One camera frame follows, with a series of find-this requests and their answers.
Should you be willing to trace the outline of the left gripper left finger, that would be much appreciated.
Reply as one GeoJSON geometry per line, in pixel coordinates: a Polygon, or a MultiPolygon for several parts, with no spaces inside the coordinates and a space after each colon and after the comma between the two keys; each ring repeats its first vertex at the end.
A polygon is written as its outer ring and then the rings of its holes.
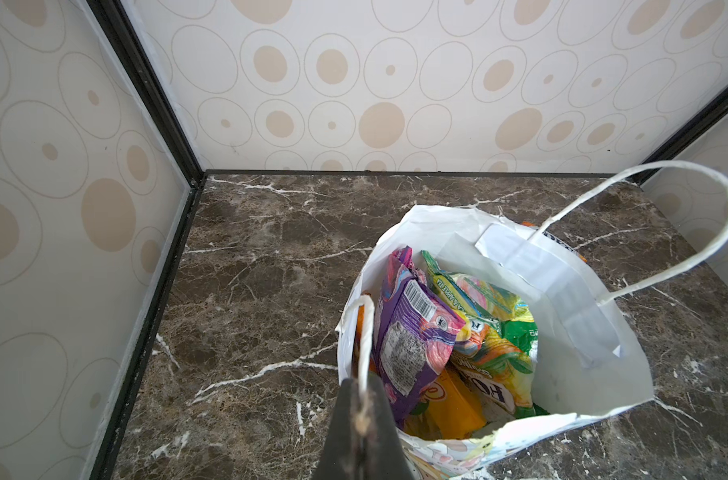
{"type": "Polygon", "coordinates": [[[360,477],[360,435],[355,426],[360,411],[358,382],[343,381],[313,480],[353,480],[360,477]]]}

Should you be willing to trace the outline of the purple snack packet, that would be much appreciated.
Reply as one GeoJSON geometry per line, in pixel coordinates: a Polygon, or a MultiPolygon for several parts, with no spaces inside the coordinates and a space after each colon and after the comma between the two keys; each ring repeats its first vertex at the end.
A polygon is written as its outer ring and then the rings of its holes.
{"type": "Polygon", "coordinates": [[[405,246],[387,258],[375,315],[374,362],[401,426],[444,371],[465,320],[427,284],[405,246]]]}

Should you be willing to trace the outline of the yellow snack bag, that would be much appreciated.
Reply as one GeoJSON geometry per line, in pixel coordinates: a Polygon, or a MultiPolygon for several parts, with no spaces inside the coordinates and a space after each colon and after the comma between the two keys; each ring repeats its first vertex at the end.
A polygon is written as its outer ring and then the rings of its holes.
{"type": "Polygon", "coordinates": [[[487,424],[481,402],[447,366],[424,389],[421,399],[404,421],[403,430],[424,440],[467,439],[487,424]]]}

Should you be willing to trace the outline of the green snack packet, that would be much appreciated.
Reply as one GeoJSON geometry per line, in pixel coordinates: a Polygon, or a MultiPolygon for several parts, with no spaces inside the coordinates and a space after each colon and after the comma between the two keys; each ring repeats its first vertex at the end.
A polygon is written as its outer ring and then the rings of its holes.
{"type": "Polygon", "coordinates": [[[421,252],[433,293],[465,321],[451,362],[489,401],[516,419],[532,417],[538,327],[529,305],[517,294],[473,275],[443,269],[421,252]]]}

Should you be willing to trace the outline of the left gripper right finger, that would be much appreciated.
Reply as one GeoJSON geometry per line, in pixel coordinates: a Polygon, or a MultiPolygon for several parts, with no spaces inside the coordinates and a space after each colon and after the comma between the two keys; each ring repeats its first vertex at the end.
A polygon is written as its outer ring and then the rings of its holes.
{"type": "Polygon", "coordinates": [[[362,394],[362,478],[414,478],[383,382],[372,373],[362,394]]]}

